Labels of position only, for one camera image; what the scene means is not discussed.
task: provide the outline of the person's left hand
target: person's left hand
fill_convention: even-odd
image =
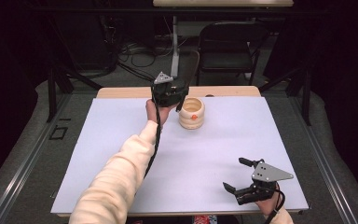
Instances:
[[[167,121],[168,115],[170,111],[175,108],[177,105],[170,105],[168,107],[159,107],[159,120],[161,122],[161,127],[164,125],[165,121]],[[157,123],[157,116],[156,116],[156,106],[151,99],[146,101],[146,113],[147,119],[153,120]]]

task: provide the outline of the chair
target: chair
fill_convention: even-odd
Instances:
[[[251,73],[252,85],[260,47],[269,31],[259,22],[219,21],[200,33],[200,69],[196,85],[204,73]]]

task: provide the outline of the gray floor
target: gray floor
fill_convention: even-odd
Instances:
[[[256,71],[255,85],[261,86],[266,78],[262,71],[273,41],[262,51]],[[192,46],[183,46],[183,53]],[[134,64],[146,64],[151,58],[133,56]],[[186,66],[186,58],[181,58]],[[158,57],[146,68],[150,74],[170,71],[171,57]],[[147,86],[148,83],[122,69],[94,78],[106,87]],[[76,139],[87,116],[96,91],[73,80],[76,90],[71,95],[60,95],[60,110],[50,124],[48,117],[47,83],[37,87],[38,104],[31,120],[0,170],[0,223],[65,223],[67,218],[49,213]],[[201,77],[201,85],[247,85],[244,77],[216,75]],[[285,83],[268,92],[268,100],[282,140],[296,170],[311,209],[302,215],[292,214],[295,223],[358,223],[358,185],[332,142],[331,130],[324,113],[324,102],[311,96],[311,127],[304,124],[299,113],[299,99],[287,98]],[[54,140],[53,129],[67,128],[64,139]],[[242,216],[243,223],[263,223],[260,215]]]

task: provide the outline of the chair backrest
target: chair backrest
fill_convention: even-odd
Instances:
[[[268,36],[269,31],[260,22],[219,21],[202,29],[199,52],[243,50],[247,42],[257,42],[258,49]]]

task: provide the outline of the beige jacket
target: beige jacket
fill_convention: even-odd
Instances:
[[[157,126],[156,122],[149,120],[139,135],[131,136],[109,159],[81,195],[69,223],[126,222],[136,190],[144,180],[145,170],[154,153]],[[271,223],[292,223],[292,219],[286,210],[281,209]]]

